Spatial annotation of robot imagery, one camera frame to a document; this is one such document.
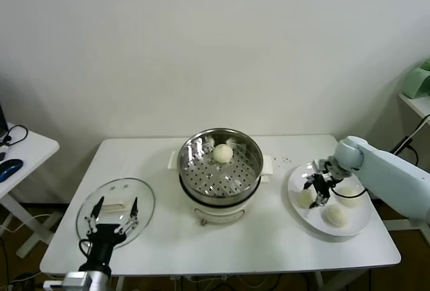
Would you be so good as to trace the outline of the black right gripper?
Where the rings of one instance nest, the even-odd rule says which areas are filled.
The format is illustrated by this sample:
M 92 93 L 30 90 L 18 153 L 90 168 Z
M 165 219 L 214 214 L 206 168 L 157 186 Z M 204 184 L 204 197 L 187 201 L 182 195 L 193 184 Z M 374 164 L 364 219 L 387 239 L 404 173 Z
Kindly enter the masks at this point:
M 306 182 L 304 184 L 305 190 L 309 189 L 318 180 L 316 196 L 309 205 L 309 208 L 324 206 L 328 201 L 328 197 L 331 196 L 330 190 L 338 184 L 338 181 L 329 171 L 321 170 L 319 160 L 313 160 L 311 163 L 307 164 L 307 170 L 308 175 L 306 176 Z

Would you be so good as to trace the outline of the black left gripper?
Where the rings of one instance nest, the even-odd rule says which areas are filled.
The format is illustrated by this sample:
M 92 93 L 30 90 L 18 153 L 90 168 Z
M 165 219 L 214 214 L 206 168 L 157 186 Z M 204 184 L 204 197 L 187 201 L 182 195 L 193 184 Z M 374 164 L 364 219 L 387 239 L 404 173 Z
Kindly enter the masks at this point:
M 79 241 L 79 250 L 86 257 L 86 262 L 79 267 L 80 272 L 111 273 L 110 259 L 114 247 L 123 243 L 138 225 L 138 198 L 135 197 L 131 211 L 122 224 L 97 224 L 104 197 L 94 205 L 87 223 L 87 238 Z

